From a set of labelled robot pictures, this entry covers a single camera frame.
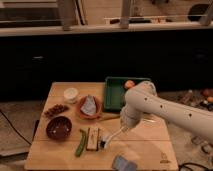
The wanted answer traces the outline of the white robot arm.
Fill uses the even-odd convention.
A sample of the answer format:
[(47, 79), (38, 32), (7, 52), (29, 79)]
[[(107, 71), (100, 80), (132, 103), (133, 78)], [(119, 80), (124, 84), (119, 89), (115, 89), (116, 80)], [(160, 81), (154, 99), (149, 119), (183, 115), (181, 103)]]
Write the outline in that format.
[(150, 81), (127, 90), (125, 101), (120, 112), (121, 125), (125, 128), (136, 127), (143, 113), (154, 114), (213, 143), (213, 112), (162, 99)]

